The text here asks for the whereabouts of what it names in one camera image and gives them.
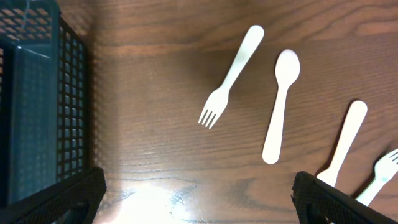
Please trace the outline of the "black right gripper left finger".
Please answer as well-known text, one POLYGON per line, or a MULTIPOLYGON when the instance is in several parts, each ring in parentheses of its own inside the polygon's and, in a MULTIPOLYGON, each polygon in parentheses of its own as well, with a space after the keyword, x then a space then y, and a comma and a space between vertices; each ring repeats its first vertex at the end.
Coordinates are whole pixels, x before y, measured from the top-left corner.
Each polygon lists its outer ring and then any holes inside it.
POLYGON ((104 170, 93 167, 1 209, 1 223, 92 223, 106 192, 104 170))

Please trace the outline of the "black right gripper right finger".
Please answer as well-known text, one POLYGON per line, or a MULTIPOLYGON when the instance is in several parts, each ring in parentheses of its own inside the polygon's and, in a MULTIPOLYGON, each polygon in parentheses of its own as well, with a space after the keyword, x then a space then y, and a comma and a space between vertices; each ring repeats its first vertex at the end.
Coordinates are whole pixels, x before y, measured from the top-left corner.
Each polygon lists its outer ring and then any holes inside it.
POLYGON ((305 171, 296 173, 292 190, 301 224, 397 224, 305 171))

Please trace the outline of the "white wide-handled plastic spoon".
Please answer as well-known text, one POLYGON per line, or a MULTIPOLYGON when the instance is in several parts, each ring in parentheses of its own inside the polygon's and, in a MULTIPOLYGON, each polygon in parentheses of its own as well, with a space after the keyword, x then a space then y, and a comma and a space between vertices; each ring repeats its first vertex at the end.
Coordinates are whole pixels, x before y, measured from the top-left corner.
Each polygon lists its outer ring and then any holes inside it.
POLYGON ((279 160, 287 92, 299 75, 300 61, 298 55, 290 49, 281 51, 275 64, 277 94, 262 152, 263 161, 267 164, 275 164, 279 160))

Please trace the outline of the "white wide-handled plastic fork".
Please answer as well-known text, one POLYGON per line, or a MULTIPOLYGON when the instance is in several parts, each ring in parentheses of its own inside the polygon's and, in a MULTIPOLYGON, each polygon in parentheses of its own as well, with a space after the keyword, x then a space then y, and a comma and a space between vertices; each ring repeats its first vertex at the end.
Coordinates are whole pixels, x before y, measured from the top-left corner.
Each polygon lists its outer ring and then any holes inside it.
POLYGON ((248 29, 225 79, 222 84, 209 95, 198 120, 199 124, 211 129, 218 121, 228 104, 231 87, 258 48, 264 34, 264 29, 259 25, 253 25, 248 29))

